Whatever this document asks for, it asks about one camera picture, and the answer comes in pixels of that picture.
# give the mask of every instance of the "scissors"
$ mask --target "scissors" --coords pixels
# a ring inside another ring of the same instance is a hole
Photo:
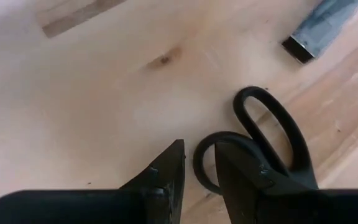
[[[287,167],[282,162],[274,148],[244,108],[244,102],[249,97],[254,97],[259,100],[281,124],[285,134],[288,136],[293,151],[293,160],[290,167]],[[193,169],[202,186],[216,194],[222,194],[219,186],[212,183],[206,175],[203,158],[210,146],[214,144],[217,145],[219,142],[225,142],[236,146],[254,158],[255,161],[258,161],[259,164],[257,164],[257,167],[250,168],[250,170],[246,172],[260,172],[264,169],[274,170],[276,173],[288,177],[288,179],[307,189],[318,189],[306,141],[291,115],[278,100],[263,88],[248,86],[240,90],[234,97],[233,109],[238,120],[243,127],[245,127],[250,137],[231,131],[221,131],[210,134],[198,144],[193,156]]]

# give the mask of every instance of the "wooden floor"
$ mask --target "wooden floor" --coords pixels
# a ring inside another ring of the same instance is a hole
[[[279,43],[319,0],[95,2],[0,0],[0,196],[118,188],[184,139],[182,223],[229,223],[190,164],[208,134],[245,132],[231,101],[248,85],[293,115],[321,188],[358,187],[358,12],[319,60],[300,65]],[[89,5],[101,13],[70,20]],[[290,163],[277,122],[246,104]],[[206,164],[213,174],[212,154]]]

